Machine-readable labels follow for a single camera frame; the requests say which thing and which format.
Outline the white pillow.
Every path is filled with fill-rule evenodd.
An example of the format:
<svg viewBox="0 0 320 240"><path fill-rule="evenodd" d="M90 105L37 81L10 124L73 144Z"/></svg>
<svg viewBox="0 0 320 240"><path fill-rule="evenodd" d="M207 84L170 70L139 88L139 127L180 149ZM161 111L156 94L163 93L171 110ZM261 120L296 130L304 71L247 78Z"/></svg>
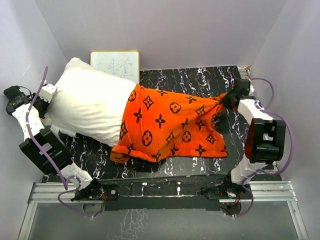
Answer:
<svg viewBox="0 0 320 240"><path fill-rule="evenodd" d="M42 123L55 133L83 135L114 147L136 84L95 69L77 57L65 66Z"/></svg>

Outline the orange patterned pillowcase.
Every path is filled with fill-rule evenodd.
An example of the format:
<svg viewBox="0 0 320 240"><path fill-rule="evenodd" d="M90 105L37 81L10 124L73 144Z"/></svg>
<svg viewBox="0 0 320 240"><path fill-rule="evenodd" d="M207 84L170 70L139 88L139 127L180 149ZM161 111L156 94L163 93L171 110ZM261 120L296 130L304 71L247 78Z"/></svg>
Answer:
<svg viewBox="0 0 320 240"><path fill-rule="evenodd" d="M225 158L228 150L214 120L224 113L222 93L197 97L136 85L110 159L124 164L131 158L157 163L167 157Z"/></svg>

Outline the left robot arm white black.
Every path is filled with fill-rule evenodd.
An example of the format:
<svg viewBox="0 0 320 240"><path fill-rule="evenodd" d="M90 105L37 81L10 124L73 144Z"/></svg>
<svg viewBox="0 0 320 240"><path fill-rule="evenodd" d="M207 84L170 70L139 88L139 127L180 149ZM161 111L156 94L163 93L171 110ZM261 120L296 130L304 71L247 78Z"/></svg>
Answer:
<svg viewBox="0 0 320 240"><path fill-rule="evenodd" d="M77 193L73 201L99 199L103 195L102 185L73 161L61 139L42 123L57 88L46 84L28 95L22 89L14 85L3 91L8 100L5 111L17 120L23 132L20 150L45 175L57 175L65 184L74 184Z"/></svg>

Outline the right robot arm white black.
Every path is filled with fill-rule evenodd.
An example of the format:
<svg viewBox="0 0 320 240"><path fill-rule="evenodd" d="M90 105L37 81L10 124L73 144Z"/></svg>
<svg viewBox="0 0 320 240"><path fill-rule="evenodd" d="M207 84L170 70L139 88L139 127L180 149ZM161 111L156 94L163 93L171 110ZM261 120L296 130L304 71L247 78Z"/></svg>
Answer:
<svg viewBox="0 0 320 240"><path fill-rule="evenodd" d="M237 110L250 124L244 144L244 155L218 186L221 195L233 199L246 190L255 174L280 161L284 154L286 124L265 112L260 101L253 96L249 79L236 79L233 89L221 100L224 107Z"/></svg>

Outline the small whiteboard yellow frame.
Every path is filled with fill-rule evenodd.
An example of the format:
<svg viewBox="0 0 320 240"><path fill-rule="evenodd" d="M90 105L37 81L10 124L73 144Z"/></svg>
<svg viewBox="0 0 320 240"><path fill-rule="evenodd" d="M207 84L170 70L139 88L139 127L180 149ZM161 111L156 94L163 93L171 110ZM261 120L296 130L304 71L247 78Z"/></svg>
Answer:
<svg viewBox="0 0 320 240"><path fill-rule="evenodd" d="M140 53L137 50L97 50L90 53L90 65L109 75L140 82Z"/></svg>

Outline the aluminium frame rail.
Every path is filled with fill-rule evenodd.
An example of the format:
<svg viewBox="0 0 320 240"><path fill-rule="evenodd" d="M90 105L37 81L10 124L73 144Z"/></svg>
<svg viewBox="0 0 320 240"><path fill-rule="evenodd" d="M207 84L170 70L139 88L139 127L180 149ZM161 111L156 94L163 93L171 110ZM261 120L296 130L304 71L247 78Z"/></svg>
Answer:
<svg viewBox="0 0 320 240"><path fill-rule="evenodd" d="M289 181L253 181L253 199L184 195L190 182L117 183L107 201L72 201L58 182L36 183L21 240L306 240Z"/></svg>

